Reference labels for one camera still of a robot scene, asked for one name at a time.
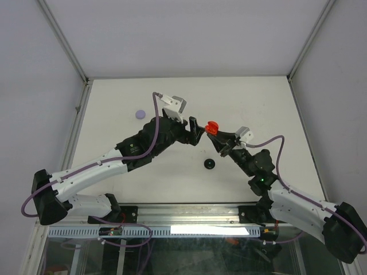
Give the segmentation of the black round charging case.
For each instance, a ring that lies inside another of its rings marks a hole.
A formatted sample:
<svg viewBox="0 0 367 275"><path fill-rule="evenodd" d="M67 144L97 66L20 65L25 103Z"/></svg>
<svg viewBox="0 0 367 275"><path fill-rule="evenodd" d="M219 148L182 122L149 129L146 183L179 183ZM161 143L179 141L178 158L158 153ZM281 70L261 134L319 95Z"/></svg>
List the black round charging case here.
<svg viewBox="0 0 367 275"><path fill-rule="evenodd" d="M216 162L213 159L207 158L207 159L204 160L204 167L206 169L212 170L212 169L215 168L215 166L216 166Z"/></svg>

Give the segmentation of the orange round charging case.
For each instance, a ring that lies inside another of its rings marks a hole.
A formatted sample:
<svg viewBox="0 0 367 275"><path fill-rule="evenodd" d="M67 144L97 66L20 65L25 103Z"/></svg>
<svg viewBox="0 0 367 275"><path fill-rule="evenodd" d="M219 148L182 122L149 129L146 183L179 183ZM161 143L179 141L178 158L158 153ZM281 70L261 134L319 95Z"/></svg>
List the orange round charging case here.
<svg viewBox="0 0 367 275"><path fill-rule="evenodd" d="M205 126L205 132L207 134L216 136L218 134L219 126L215 121L208 121L207 125Z"/></svg>

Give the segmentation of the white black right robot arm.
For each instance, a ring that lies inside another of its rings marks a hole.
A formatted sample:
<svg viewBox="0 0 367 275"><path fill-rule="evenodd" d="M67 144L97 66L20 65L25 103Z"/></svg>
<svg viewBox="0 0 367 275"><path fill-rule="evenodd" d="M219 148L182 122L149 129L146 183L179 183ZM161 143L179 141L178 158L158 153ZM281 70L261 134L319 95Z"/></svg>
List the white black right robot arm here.
<svg viewBox="0 0 367 275"><path fill-rule="evenodd" d="M286 183L280 176L280 160L272 160L265 148L267 142L257 145L259 152L250 154L254 145L247 142L251 135L248 128L228 133L206 127L205 132L220 156L230 157L250 178L250 189L260 197L256 214L261 221L291 224L347 264L366 254L366 225L352 205L317 199Z"/></svg>

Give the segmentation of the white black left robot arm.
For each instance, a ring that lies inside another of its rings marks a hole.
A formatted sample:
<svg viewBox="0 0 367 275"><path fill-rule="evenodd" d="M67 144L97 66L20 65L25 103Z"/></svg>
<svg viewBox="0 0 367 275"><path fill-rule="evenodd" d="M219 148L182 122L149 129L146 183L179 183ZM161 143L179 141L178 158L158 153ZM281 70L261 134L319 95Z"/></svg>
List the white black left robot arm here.
<svg viewBox="0 0 367 275"><path fill-rule="evenodd" d="M91 196L79 192L151 163L175 142L196 146L204 132L194 117L180 123L159 116L146 123L137 134L87 164L53 174L37 171L32 196L40 224L52 225L72 216L85 216L89 223L120 222L122 210L114 194Z"/></svg>

